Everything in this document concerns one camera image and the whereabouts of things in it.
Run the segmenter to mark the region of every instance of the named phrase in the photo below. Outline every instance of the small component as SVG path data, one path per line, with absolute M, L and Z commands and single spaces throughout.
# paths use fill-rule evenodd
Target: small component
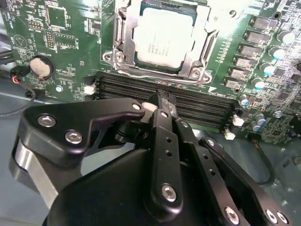
M 252 84 L 254 85 L 255 89 L 263 89 L 264 88 L 264 81 L 261 78 L 256 77 L 252 80 Z
M 265 120 L 263 114 L 256 115 L 255 120 L 256 120 L 257 125 L 259 125 L 259 126 L 264 126 L 265 124 L 267 124 L 267 121 Z
M 24 77 L 30 73 L 30 67 L 17 65 L 16 67 L 10 69 L 9 72 L 17 77 Z
M 237 79 L 244 80 L 246 76 L 250 73 L 250 71 L 241 69 L 239 67 L 231 67 L 229 69 L 230 76 Z
M 275 67 L 271 65 L 270 62 L 264 62 L 260 65 L 260 70 L 262 70 L 265 75 L 272 75 L 275 71 Z
M 235 66 L 246 68 L 249 65 L 254 65 L 256 63 L 256 60 L 249 59 L 244 56 L 235 56 Z
M 256 123 L 255 121 L 253 121 L 253 122 L 251 123 L 251 127 L 252 127 L 252 130 L 253 130 L 254 132 L 259 131 L 260 128 L 261 128 L 259 125 L 257 125 L 257 123 Z
M 268 41 L 269 36 L 266 34 L 260 34 L 260 33 L 247 31 L 246 40 L 249 42 L 259 44 L 261 41 Z
M 225 87 L 234 89 L 238 86 L 239 82 L 235 78 L 226 77 L 226 79 L 224 80 L 224 84 L 225 84 Z
M 87 95 L 92 95 L 95 93 L 95 88 L 96 88 L 96 85 L 94 85 L 94 84 L 92 86 L 85 86 L 84 93 Z
M 277 35 L 277 39 L 283 44 L 287 45 L 293 43 L 296 39 L 296 36 L 294 33 L 288 30 L 283 30 Z
M 85 96 L 85 101 L 91 101 L 91 100 L 95 100 L 95 94 Z
M 248 101 L 248 99 L 246 98 L 246 95 L 245 95 L 245 94 L 241 95 L 241 96 L 239 97 L 239 100 L 240 100 L 240 104 L 241 104 L 242 106 L 248 106 L 248 105 L 249 105 L 249 101 Z
M 278 99 L 283 100 L 283 99 L 287 99 L 289 96 L 288 93 L 280 93 L 280 95 L 278 96 Z
M 52 61 L 47 56 L 43 55 L 34 56 L 30 60 L 29 66 L 32 73 L 43 80 L 48 79 L 55 72 L 55 66 Z
M 296 69 L 301 72 L 301 63 L 298 63 L 297 66 L 296 66 Z
M 249 96 L 249 103 L 252 105 L 256 100 L 255 96 Z
M 262 30 L 266 30 L 268 27 L 274 28 L 277 25 L 277 21 L 275 20 L 269 20 L 267 18 L 263 17 L 253 17 L 252 19 L 254 22 L 252 23 L 253 28 L 258 28 Z
M 277 76 L 283 76 L 284 74 L 285 74 L 285 70 L 281 68 L 278 68 L 275 72 L 275 75 Z
M 83 78 L 83 81 L 86 85 L 92 86 L 95 83 L 95 78 L 96 78 L 96 76 L 94 76 L 94 75 L 86 76 Z
M 282 60 L 285 57 L 285 51 L 280 46 L 274 46 L 269 50 L 269 55 L 276 60 Z
M 301 103 L 293 101 L 290 105 L 292 108 L 299 108 L 301 106 Z
M 226 140 L 234 140 L 234 138 L 235 138 L 235 134 L 231 133 L 230 130 L 228 130 L 228 129 L 225 129 L 224 135 L 225 135 Z
M 245 120 L 239 118 L 236 114 L 233 116 L 232 123 L 234 126 L 243 126 Z
M 242 45 L 240 47 L 240 53 L 242 55 L 246 55 L 249 57 L 252 57 L 255 53 L 261 53 L 262 49 L 254 46 L 247 46 L 247 45 Z
M 94 22 L 94 23 L 92 23 L 92 28 L 95 29 L 95 30 L 100 30 L 101 25 L 100 25 L 100 23 Z

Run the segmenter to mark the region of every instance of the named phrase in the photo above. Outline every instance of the cable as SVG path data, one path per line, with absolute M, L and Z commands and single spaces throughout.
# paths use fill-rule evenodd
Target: cable
M 0 52 L 0 58 L 13 57 L 13 56 L 14 56 L 13 51 L 11 50 Z
M 258 151 L 258 154 L 260 155 L 262 161 L 264 162 L 265 166 L 267 167 L 269 171 L 269 179 L 264 181 L 264 182 L 257 182 L 258 185 L 260 186 L 270 186 L 274 183 L 276 176 L 275 176 L 275 171 L 273 169 L 272 163 L 268 159 L 268 157 L 264 154 L 263 150 L 259 146 L 259 142 L 256 139 L 253 139 L 252 142 L 255 145 L 256 150 Z
M 35 91 L 28 85 L 26 84 L 23 84 L 23 83 L 20 83 L 17 79 L 16 79 L 16 76 L 14 75 L 12 77 L 12 80 L 14 83 L 17 83 L 19 84 L 20 86 L 22 86 L 24 89 L 28 89 L 31 93 L 32 93 L 32 97 L 30 99 L 30 101 L 28 102 L 28 104 L 26 104 L 25 106 L 17 109 L 17 110 L 14 110 L 14 111 L 11 111 L 11 112 L 7 112 L 7 113 L 0 113 L 0 117 L 9 117 L 9 116 L 12 116 L 12 115 L 15 115 L 15 114 L 18 114 L 20 112 L 22 112 L 23 110 L 25 110 L 27 107 L 29 107 L 29 105 L 36 99 L 36 93 Z
M 10 39 L 7 35 L 0 33 L 0 41 L 10 45 Z
M 15 62 L 15 59 L 13 57 L 7 57 L 7 58 L 0 59 L 0 65 L 7 65 L 12 62 Z

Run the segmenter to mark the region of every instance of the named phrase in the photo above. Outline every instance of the mounting hole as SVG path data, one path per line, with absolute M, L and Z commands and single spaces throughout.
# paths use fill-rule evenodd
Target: mounting hole
M 172 154 L 169 150 L 166 150 L 165 153 L 166 153 L 166 155 L 167 155 L 168 157 L 172 157 L 172 156 L 173 156 L 173 154 Z
M 216 175 L 216 173 L 215 173 L 215 171 L 213 170 L 213 169 L 210 169 L 209 170 L 209 172 L 211 173 L 211 175 L 213 175 L 213 176 L 215 176 Z
M 111 57 L 110 57 L 109 55 L 104 55 L 104 59 L 105 59 L 106 61 L 110 61 L 110 60 L 111 60 Z
M 235 10 L 231 10 L 229 12 L 229 14 L 230 14 L 231 17 L 235 17 L 236 16 L 236 11 Z
M 273 14 L 273 18 L 276 19 L 276 20 L 279 20 L 281 18 L 281 16 L 282 16 L 281 12 L 275 12 Z

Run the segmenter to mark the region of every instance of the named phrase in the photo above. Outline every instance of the chip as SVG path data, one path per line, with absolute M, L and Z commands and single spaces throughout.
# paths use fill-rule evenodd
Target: chip
M 281 93 L 279 96 L 278 96 L 278 99 L 280 100 L 283 100 L 283 99 L 286 99 L 288 97 L 288 93 Z
M 261 41 L 268 41 L 269 36 L 265 34 L 255 33 L 255 32 L 248 32 L 247 41 L 253 42 L 253 43 L 260 43 Z
M 283 76 L 285 74 L 285 70 L 278 68 L 274 74 L 277 76 Z
M 246 46 L 246 45 L 243 45 L 240 50 L 240 53 L 242 55 L 246 55 L 250 57 L 252 57 L 255 53 L 261 53 L 261 52 L 262 52 L 261 48 Z
M 301 106 L 301 103 L 293 101 L 290 105 L 292 108 L 299 108 Z
M 269 20 L 263 17 L 255 17 L 255 21 L 252 27 L 266 30 L 268 27 L 274 28 L 276 25 L 277 25 L 277 21 L 275 20 Z

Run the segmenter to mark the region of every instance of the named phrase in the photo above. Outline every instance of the capacitor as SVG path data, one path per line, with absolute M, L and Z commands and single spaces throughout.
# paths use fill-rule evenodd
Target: capacitor
M 257 125 L 259 125 L 259 126 L 264 126 L 267 123 L 263 114 L 256 115 L 255 120 L 256 120 Z
M 264 81 L 261 78 L 256 77 L 252 80 L 252 85 L 254 85 L 255 89 L 263 89 L 264 88 Z
M 277 35 L 277 39 L 285 45 L 291 44 L 293 41 L 295 41 L 295 38 L 295 34 L 288 30 L 283 30 Z
M 239 100 L 240 100 L 240 104 L 243 105 L 243 106 L 248 106 L 249 105 L 249 101 L 248 99 L 246 98 L 246 95 L 243 94 L 239 97 Z
M 262 70 L 265 75 L 272 75 L 275 71 L 275 67 L 271 65 L 270 62 L 264 62 L 260 65 L 260 70 Z
M 282 60 L 285 57 L 285 52 L 280 46 L 274 46 L 269 50 L 269 54 L 276 60 Z
M 257 125 L 257 122 L 255 122 L 255 121 L 253 121 L 252 123 L 251 123 L 251 127 L 252 127 L 252 130 L 254 131 L 254 132 L 257 132 L 258 130 L 260 130 L 260 126 L 259 125 Z

